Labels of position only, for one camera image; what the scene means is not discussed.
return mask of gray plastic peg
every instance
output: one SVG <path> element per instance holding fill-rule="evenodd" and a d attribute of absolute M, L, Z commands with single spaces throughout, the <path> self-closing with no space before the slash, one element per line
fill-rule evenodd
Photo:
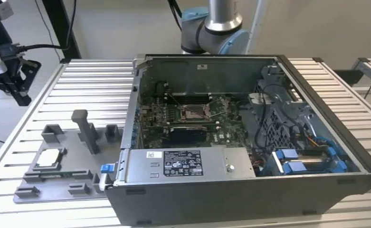
<path fill-rule="evenodd" d="M 97 135 L 94 125 L 91 125 L 87 121 L 87 116 L 89 116 L 89 111 L 86 109 L 75 110 L 73 112 L 71 120 L 78 124 L 78 127 L 82 131 L 82 137 L 89 146 L 91 154 L 98 154 L 99 152 L 99 146 L 97 144 L 98 135 Z"/>

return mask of workbench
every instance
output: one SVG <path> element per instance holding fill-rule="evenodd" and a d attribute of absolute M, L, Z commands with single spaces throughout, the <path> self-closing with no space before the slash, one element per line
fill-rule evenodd
<path fill-rule="evenodd" d="M 371 105 L 323 62 L 290 60 L 371 154 Z M 87 109 L 95 127 L 125 126 L 133 77 L 131 60 L 81 59 L 59 65 L 0 149 L 0 228 L 119 227 L 107 199 L 15 204 L 13 198 L 47 124 L 78 129 L 73 111 Z M 346 197 L 323 215 L 169 227 L 371 227 L 371 191 Z"/>

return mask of power supply label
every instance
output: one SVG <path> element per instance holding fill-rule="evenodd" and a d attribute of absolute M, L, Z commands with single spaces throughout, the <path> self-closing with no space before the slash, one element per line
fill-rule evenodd
<path fill-rule="evenodd" d="M 165 151 L 165 176 L 203 176 L 201 151 Z"/>

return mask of open computer tower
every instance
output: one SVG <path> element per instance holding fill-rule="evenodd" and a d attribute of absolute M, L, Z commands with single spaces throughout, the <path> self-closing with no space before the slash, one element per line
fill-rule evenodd
<path fill-rule="evenodd" d="M 117 179 L 123 225 L 322 214 L 371 156 L 285 56 L 138 60 Z"/>

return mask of motherboard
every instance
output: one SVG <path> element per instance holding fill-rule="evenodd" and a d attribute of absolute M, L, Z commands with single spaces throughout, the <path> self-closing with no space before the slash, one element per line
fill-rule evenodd
<path fill-rule="evenodd" d="M 183 96 L 165 93 L 141 105 L 145 149 L 182 147 L 251 147 L 231 95 Z"/>

